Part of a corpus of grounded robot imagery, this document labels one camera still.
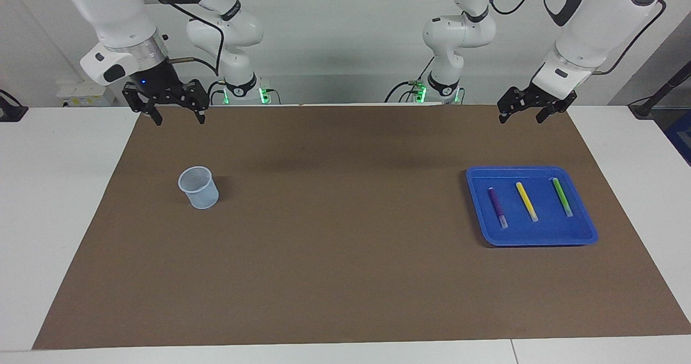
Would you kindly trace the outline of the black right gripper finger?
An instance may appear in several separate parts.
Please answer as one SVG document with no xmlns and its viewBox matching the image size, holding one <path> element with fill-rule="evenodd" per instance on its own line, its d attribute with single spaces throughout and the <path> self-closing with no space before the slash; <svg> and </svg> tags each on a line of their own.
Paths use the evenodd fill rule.
<svg viewBox="0 0 691 364">
<path fill-rule="evenodd" d="M 200 125 L 206 121 L 205 111 L 209 108 L 210 98 L 207 89 L 204 88 L 199 79 L 193 79 L 188 83 L 183 83 L 181 106 L 193 111 Z"/>
<path fill-rule="evenodd" d="M 163 117 L 156 108 L 158 105 L 157 98 L 146 98 L 143 100 L 143 94 L 136 88 L 134 83 L 125 83 L 123 87 L 123 96 L 127 101 L 130 109 L 135 113 L 143 113 L 153 120 L 157 126 L 162 125 Z"/>
</svg>

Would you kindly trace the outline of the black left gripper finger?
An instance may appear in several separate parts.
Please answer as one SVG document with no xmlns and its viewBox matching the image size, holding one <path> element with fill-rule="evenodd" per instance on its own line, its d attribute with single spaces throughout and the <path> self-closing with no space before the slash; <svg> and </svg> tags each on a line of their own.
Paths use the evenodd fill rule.
<svg viewBox="0 0 691 364">
<path fill-rule="evenodd" d="M 553 103 L 548 103 L 548 105 L 543 106 L 542 110 L 536 115 L 537 123 L 542 124 L 548 117 L 555 113 L 565 113 L 576 98 L 577 97 L 567 97 L 565 100 L 556 100 Z"/>
<path fill-rule="evenodd" d="M 530 95 L 534 94 L 535 86 L 528 86 L 519 89 L 516 86 L 509 88 L 498 100 L 499 122 L 505 124 L 511 115 L 520 111 L 525 111 L 533 105 L 530 102 Z"/>
</svg>

